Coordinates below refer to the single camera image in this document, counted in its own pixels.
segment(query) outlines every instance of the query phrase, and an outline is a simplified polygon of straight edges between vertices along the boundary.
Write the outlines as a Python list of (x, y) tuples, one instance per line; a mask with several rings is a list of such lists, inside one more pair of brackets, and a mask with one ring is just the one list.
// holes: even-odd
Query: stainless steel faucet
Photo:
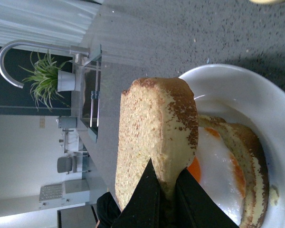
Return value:
[(0, 74), (4, 77), (5, 80), (7, 80), (13, 86), (19, 87), (21, 89), (23, 88), (24, 84), (12, 78), (4, 67), (5, 54), (11, 48), (15, 46), (20, 46), (20, 45), (31, 46), (31, 47), (36, 47), (36, 48), (46, 48), (46, 49), (58, 50), (58, 51), (65, 51), (71, 55), (75, 55), (76, 59), (80, 59), (80, 56), (89, 57), (89, 52), (90, 52), (88, 48), (84, 48), (84, 47), (71, 46), (67, 48), (63, 46), (44, 44), (40, 42), (34, 42), (34, 41), (22, 40), (22, 39), (14, 40), (12, 42), (7, 43), (0, 49)]

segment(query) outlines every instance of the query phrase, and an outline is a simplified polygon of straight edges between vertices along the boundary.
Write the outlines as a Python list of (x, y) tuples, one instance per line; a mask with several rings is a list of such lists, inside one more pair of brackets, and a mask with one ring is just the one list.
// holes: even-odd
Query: electrical outlet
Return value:
[(39, 128), (45, 128), (45, 127), (46, 127), (46, 117), (44, 115), (41, 115), (39, 120)]

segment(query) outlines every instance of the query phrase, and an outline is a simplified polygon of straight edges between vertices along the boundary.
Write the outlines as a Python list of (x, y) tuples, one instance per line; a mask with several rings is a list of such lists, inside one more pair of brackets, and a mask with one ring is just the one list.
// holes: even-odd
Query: floor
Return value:
[(90, 188), (89, 204), (96, 204), (97, 199), (107, 192), (107, 185), (101, 178), (91, 157), (84, 157), (83, 170), (90, 170), (90, 172), (84, 172), (82, 178), (87, 180)]

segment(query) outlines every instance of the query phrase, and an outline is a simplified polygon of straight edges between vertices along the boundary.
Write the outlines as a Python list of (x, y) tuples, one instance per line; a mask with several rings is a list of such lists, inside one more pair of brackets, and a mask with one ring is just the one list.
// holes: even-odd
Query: white flower pot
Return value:
[(58, 71), (57, 91), (74, 91), (75, 90), (75, 74), (66, 71)]

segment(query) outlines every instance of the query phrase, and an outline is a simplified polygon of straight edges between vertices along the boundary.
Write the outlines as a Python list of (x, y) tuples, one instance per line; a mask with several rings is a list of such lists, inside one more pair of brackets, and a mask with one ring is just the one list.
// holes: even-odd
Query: toast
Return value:
[(121, 95), (115, 193), (121, 210), (152, 163), (167, 200), (198, 143), (194, 94), (179, 78), (140, 78)]

